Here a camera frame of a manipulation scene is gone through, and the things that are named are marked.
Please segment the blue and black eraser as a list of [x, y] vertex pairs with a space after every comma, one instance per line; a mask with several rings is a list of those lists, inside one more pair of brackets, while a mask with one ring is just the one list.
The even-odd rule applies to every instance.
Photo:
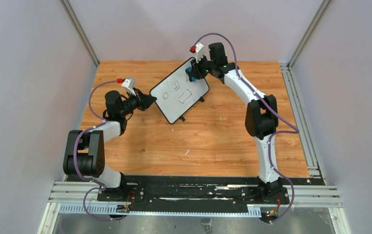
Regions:
[[187, 76], [188, 76], [188, 75], [193, 75], [192, 72], [187, 72], [187, 69], [185, 70], [185, 72], [186, 72]]

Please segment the black framed whiteboard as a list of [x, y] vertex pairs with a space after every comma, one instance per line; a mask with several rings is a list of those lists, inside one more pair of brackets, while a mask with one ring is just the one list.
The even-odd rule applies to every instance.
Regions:
[[157, 99], [157, 107], [170, 124], [175, 123], [183, 112], [210, 90], [205, 79], [188, 80], [185, 70], [193, 61], [191, 57], [183, 62], [150, 90], [150, 95]]

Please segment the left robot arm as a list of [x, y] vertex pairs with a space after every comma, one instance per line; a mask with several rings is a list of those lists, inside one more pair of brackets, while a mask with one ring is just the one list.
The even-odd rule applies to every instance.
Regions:
[[64, 173], [94, 182], [99, 185], [100, 191], [114, 190], [118, 196], [126, 196], [125, 176], [106, 164], [105, 144], [124, 134], [128, 115], [134, 110], [146, 111], [156, 100], [156, 97], [137, 88], [127, 98], [115, 90], [107, 92], [102, 122], [85, 130], [69, 132], [62, 165]]

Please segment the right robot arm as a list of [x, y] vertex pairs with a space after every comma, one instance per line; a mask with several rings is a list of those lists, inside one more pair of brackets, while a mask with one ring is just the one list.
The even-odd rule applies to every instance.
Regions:
[[276, 156], [273, 134], [278, 127], [276, 98], [256, 89], [234, 62], [228, 62], [221, 42], [209, 45], [209, 58], [204, 55], [201, 43], [191, 46], [190, 52], [195, 55], [191, 67], [186, 69], [190, 81], [211, 74], [231, 88], [247, 105], [245, 128], [255, 140], [259, 162], [260, 183], [254, 196], [264, 202], [270, 201], [282, 187], [279, 174], [274, 170]]

